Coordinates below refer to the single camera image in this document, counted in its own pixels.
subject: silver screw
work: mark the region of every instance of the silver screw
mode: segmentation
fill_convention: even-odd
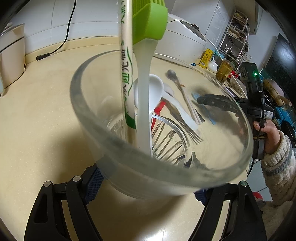
[[[50,186],[50,181],[46,181],[44,184],[43,184],[43,186],[45,186],[45,187],[49,187]]]
[[[241,181],[240,184],[244,187],[248,186],[248,183],[246,181]]]
[[[73,177],[74,182],[79,182],[80,180],[81,180],[81,177],[79,176]]]

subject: black clamp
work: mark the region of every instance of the black clamp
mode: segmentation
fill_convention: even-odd
[[[103,241],[88,212],[103,181],[97,165],[88,167],[81,176],[67,183],[46,181],[32,208],[24,241],[70,241],[62,200],[67,200],[72,222],[80,241]],[[195,193],[205,208],[188,241],[211,241],[225,200],[230,200],[222,239],[227,241],[265,241],[261,213],[245,181],[239,185],[225,184]]]

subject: metal spoon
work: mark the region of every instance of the metal spoon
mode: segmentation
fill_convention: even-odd
[[[194,111],[193,109],[193,106],[191,104],[191,101],[186,93],[186,90],[185,90],[185,86],[184,85],[181,85],[180,83],[180,80],[179,78],[177,77],[175,71],[169,69],[166,73],[166,76],[172,80],[176,85],[177,87],[179,88],[179,90],[182,92],[182,95],[183,95],[183,98],[187,104],[187,107],[190,111],[190,114],[191,114],[191,117],[193,118],[193,120],[199,125],[202,123],[201,119],[199,118],[199,116],[197,115],[197,113]]]

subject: rice cooker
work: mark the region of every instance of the rice cooker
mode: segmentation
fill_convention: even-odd
[[[206,39],[196,25],[176,15],[168,14],[165,34],[158,41],[155,52],[192,64],[201,57],[205,46]]]

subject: white container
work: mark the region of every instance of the white container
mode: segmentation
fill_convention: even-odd
[[[208,65],[207,65],[207,69],[213,73],[217,72],[218,65],[216,64],[214,57],[213,57],[213,60],[209,61]]]
[[[168,14],[165,34],[158,41],[155,52],[192,64],[201,57],[205,46],[206,40],[197,28],[178,16]]]
[[[6,88],[25,71],[24,24],[6,28],[0,35],[0,75]]]

